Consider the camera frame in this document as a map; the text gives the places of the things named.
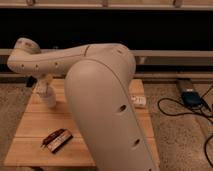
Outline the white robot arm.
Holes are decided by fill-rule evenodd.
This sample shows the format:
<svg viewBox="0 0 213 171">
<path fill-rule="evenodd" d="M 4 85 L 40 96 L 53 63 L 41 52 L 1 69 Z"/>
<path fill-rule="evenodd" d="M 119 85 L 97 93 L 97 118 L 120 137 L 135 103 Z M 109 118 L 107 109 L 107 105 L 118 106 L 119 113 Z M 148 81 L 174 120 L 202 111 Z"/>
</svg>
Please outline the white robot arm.
<svg viewBox="0 0 213 171">
<path fill-rule="evenodd" d="M 65 76 L 70 113 L 99 171 L 158 171 L 129 93 L 136 70 L 119 43 L 88 44 L 43 53 L 31 39 L 16 41 L 8 67 L 38 80 L 37 93 L 53 107 L 52 74 Z"/>
</svg>

